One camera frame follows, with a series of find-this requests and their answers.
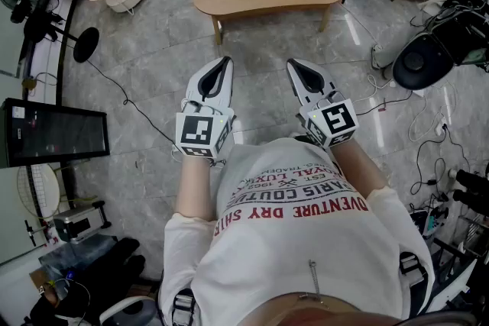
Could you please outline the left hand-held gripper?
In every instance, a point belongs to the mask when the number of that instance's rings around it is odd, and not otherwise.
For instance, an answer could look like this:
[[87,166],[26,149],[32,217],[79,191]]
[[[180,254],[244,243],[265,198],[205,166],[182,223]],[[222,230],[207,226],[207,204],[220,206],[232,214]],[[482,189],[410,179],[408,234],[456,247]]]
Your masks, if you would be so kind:
[[213,60],[194,73],[186,88],[181,112],[176,114],[175,144],[188,157],[216,159],[232,131],[231,108],[213,108],[205,103],[229,104],[234,62],[231,57]]

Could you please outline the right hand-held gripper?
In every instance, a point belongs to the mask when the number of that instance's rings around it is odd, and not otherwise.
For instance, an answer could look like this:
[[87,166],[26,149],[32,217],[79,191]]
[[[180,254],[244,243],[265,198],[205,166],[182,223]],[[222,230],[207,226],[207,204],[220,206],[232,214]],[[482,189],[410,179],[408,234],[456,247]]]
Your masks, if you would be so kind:
[[[329,72],[308,60],[289,58],[287,74],[302,105],[301,124],[313,142],[328,149],[350,140],[358,129],[358,119],[351,99],[333,91],[335,83]],[[326,97],[311,102],[314,96]]]

